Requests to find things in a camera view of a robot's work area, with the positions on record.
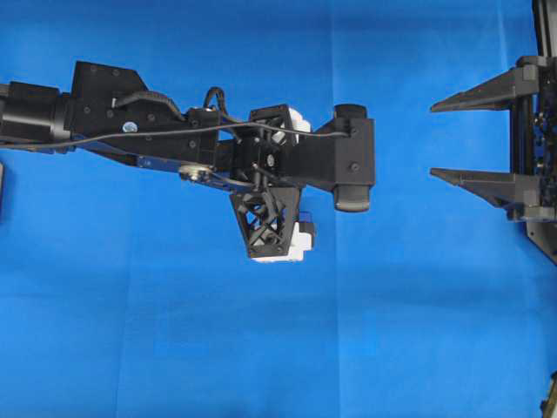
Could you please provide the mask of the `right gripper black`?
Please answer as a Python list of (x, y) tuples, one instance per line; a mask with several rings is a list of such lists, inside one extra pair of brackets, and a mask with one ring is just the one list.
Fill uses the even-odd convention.
[(513, 173), (432, 168), (430, 174), (503, 209), (509, 221), (555, 222), (554, 57), (521, 57), (516, 67), (434, 104), (430, 111), (500, 111), (510, 104)]

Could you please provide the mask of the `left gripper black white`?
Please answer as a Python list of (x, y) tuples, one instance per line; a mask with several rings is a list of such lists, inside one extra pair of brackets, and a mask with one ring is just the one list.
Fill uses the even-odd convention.
[(288, 158), (311, 124), (287, 104), (253, 110), (250, 121), (264, 125), (212, 128), (232, 135), (215, 144), (212, 186), (245, 192), (232, 194), (230, 200), (250, 259), (301, 261), (313, 249), (316, 232), (311, 220), (299, 217), (305, 184), (286, 171)]

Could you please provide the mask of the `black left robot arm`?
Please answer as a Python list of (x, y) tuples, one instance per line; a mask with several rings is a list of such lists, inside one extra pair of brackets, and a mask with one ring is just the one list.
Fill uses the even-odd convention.
[(176, 173), (227, 192), (247, 255), (259, 262), (301, 261), (315, 227), (299, 209), (305, 181), (292, 154), (317, 133), (285, 104), (241, 120), (213, 87), (181, 111), (133, 70), (79, 62), (72, 87), (10, 82), (1, 87), (1, 146), (66, 153), (78, 149), (123, 165)]

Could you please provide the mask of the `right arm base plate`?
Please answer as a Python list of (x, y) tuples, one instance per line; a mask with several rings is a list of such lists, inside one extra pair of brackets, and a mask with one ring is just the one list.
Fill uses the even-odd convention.
[(555, 222), (527, 222), (527, 237), (555, 265), (557, 264), (557, 227)]

